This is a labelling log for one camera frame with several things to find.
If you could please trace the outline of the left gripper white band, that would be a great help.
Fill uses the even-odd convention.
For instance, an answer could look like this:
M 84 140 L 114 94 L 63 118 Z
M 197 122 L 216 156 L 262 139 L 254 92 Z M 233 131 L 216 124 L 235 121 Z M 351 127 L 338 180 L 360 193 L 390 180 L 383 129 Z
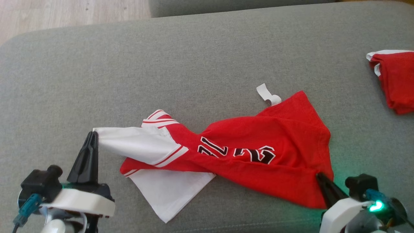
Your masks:
M 99 136 L 96 132 L 88 133 L 67 181 L 98 183 Z M 115 201 L 107 184 L 99 184 L 93 192 L 71 186 L 63 188 L 53 202 L 42 203 L 39 211 L 45 216 L 40 233 L 99 233 L 99 219 L 113 217 Z

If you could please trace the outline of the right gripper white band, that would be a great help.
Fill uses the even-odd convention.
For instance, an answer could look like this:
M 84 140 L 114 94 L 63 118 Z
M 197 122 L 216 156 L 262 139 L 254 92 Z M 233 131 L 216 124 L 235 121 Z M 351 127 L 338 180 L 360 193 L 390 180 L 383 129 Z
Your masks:
M 406 208 L 396 198 L 389 202 L 360 202 L 350 198 L 324 173 L 316 180 L 327 211 L 319 233 L 401 233 L 395 227 L 408 224 Z

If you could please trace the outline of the red and white jersey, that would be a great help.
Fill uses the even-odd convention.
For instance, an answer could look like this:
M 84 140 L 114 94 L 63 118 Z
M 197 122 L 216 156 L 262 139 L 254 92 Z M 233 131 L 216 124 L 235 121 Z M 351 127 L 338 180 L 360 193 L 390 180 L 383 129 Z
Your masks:
M 414 112 L 414 51 L 386 49 L 367 53 L 387 106 L 398 115 Z

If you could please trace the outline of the large grey sofa seat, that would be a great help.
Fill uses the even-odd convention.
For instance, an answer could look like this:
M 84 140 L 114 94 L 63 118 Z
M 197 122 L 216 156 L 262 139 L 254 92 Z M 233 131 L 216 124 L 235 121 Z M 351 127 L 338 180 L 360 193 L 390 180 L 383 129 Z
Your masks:
M 0 233 L 20 184 L 59 165 L 65 181 L 89 131 L 137 127 L 163 109 L 201 133 L 266 107 L 256 87 L 303 90 L 331 133 L 335 182 L 376 176 L 414 223 L 414 114 L 388 108 L 366 54 L 414 50 L 414 6 L 281 6 L 54 28 L 0 46 Z

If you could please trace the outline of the small grey sofa cushion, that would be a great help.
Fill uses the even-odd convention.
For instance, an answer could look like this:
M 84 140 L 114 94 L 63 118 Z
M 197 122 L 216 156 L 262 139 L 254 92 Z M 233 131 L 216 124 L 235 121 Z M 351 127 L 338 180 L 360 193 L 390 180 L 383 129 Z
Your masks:
M 335 3 L 341 0 L 147 0 L 151 17 L 229 12 L 277 6 Z

